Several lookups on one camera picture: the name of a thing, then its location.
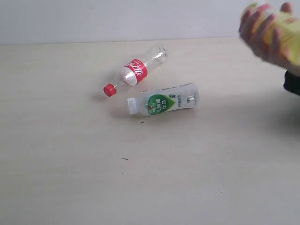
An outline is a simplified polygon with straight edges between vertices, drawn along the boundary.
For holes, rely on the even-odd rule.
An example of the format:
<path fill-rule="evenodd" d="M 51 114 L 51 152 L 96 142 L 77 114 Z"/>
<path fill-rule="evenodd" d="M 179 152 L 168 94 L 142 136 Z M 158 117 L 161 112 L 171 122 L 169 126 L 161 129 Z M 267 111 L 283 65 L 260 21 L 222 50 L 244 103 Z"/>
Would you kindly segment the person's open hand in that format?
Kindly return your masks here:
<path fill-rule="evenodd" d="M 283 3 L 279 11 L 294 15 L 290 2 Z M 284 52 L 280 44 L 281 32 L 278 29 L 273 30 L 270 46 L 266 46 L 263 41 L 263 36 L 275 20 L 274 15 L 269 15 L 261 23 L 257 31 L 252 33 L 252 28 L 260 16 L 261 13 L 259 11 L 253 13 L 248 10 L 246 13 L 242 13 L 239 27 L 240 38 L 250 47 L 255 56 L 265 62 L 284 68 L 296 76 L 300 76 L 300 65 L 296 66 L 286 58 L 287 53 Z"/>

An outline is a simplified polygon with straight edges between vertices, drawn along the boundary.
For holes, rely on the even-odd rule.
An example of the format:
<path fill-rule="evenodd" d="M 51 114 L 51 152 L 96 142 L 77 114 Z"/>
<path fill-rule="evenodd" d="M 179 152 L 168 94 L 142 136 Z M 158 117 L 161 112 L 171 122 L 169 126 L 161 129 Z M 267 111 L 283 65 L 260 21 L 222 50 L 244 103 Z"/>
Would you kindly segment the black sleeved forearm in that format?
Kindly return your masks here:
<path fill-rule="evenodd" d="M 300 77 L 287 70 L 285 72 L 283 87 L 286 91 L 300 96 Z"/>

